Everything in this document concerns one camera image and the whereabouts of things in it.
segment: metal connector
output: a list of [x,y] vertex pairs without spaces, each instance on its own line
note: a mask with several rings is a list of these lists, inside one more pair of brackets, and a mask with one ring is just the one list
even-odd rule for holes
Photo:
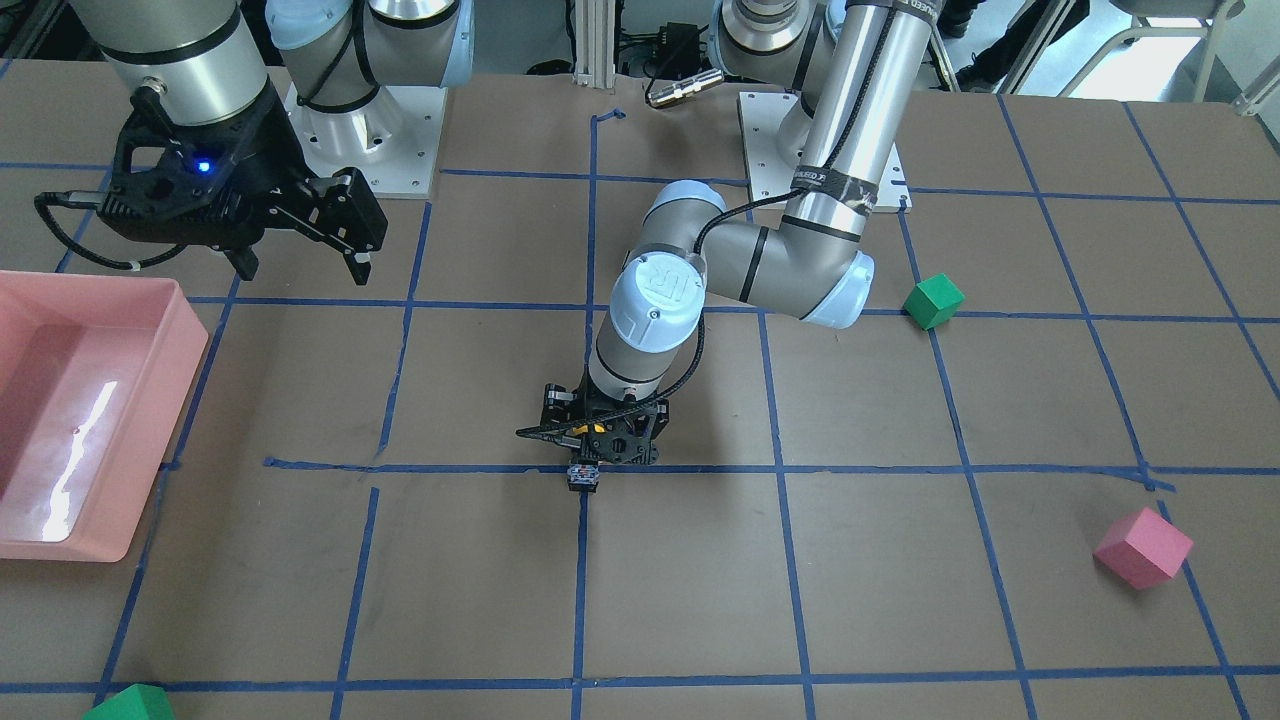
[[669,108],[676,102],[680,102],[685,97],[696,95],[709,87],[716,87],[717,85],[724,82],[724,72],[719,69],[703,70],[696,76],[687,77],[685,79],[677,79],[676,82],[663,87],[662,90],[655,90],[649,94],[649,105],[654,108]]

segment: green cube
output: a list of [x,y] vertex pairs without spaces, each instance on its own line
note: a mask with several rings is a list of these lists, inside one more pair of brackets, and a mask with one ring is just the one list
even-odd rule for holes
[[919,282],[908,296],[902,309],[906,310],[922,329],[936,328],[956,314],[964,293],[951,282],[951,278],[938,273]]
[[84,720],[173,720],[173,708],[163,689],[129,685],[84,714]]

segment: white chair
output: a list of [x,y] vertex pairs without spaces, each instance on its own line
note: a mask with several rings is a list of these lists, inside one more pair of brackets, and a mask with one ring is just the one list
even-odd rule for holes
[[[1120,44],[1132,44],[1139,37],[1202,37],[1204,38],[1204,59],[1201,60],[1196,76],[1194,102],[1204,100],[1208,87],[1208,73],[1217,56],[1217,45],[1222,37],[1220,27],[1228,18],[1234,18],[1244,10],[1244,0],[1111,0],[1111,4],[1133,17],[1129,29],[1117,32],[1107,40],[1089,61],[1066,83],[1059,97],[1066,97],[1075,91],[1084,78]],[[1196,27],[1152,27],[1149,18],[1185,18],[1197,20]]]

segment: pink tray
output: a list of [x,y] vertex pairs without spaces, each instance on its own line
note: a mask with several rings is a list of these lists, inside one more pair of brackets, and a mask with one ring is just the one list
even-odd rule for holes
[[124,557],[207,340],[174,281],[0,270],[0,557]]

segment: cube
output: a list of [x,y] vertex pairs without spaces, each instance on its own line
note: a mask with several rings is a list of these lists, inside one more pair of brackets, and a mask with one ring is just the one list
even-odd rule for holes
[[964,293],[960,288],[951,282],[951,278],[938,273],[915,284],[902,310],[915,319],[920,329],[927,331],[950,320],[961,302]]
[[152,685],[129,685],[84,714],[84,720],[174,720],[164,691]]
[[1135,589],[1171,580],[1192,550],[1192,539],[1155,510],[1142,510],[1111,525],[1093,556]]

